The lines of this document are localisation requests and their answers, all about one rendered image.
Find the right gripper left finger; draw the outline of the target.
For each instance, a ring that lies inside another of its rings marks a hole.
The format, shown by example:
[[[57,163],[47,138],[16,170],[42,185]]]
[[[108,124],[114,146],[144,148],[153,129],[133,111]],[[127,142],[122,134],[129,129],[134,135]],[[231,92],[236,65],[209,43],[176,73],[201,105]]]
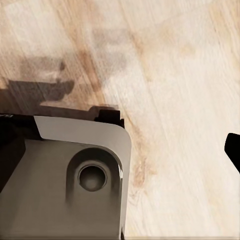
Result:
[[[26,153],[22,133],[0,138],[0,193]]]

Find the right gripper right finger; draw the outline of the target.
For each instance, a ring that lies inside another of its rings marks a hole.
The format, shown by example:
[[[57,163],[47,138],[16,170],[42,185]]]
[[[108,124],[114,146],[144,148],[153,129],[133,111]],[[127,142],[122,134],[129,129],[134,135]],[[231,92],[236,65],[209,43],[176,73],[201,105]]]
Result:
[[[224,151],[240,173],[240,134],[230,132],[227,135]]]

